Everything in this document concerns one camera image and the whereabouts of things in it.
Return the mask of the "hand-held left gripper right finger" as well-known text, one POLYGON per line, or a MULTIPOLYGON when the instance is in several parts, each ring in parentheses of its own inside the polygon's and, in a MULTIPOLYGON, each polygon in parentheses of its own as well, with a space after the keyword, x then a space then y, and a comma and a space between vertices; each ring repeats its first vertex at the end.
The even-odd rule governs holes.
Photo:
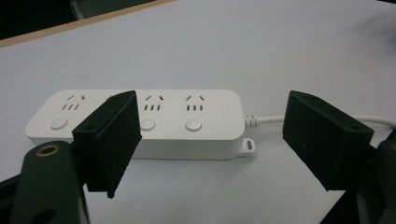
POLYGON ((282 134, 326 190, 346 190, 374 130, 317 96, 291 91, 282 134))

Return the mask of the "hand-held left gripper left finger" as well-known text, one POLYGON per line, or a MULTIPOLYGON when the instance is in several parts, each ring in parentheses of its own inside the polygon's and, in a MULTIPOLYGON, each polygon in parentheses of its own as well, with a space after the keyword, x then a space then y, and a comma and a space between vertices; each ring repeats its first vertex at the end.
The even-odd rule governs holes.
POLYGON ((136 92, 109 97, 72 134, 83 183, 112 199, 142 139, 136 92))

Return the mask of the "white power strip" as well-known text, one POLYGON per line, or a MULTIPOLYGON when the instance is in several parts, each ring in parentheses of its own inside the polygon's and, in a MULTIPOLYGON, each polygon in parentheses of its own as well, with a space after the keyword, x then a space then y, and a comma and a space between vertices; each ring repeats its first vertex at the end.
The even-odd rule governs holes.
MULTIPOLYGON (((72 130, 118 90, 65 90, 51 95, 25 127, 31 141, 72 141, 72 130)), ((142 140, 136 159, 232 160, 255 152, 244 136, 239 96, 228 90, 138 90, 142 140)))

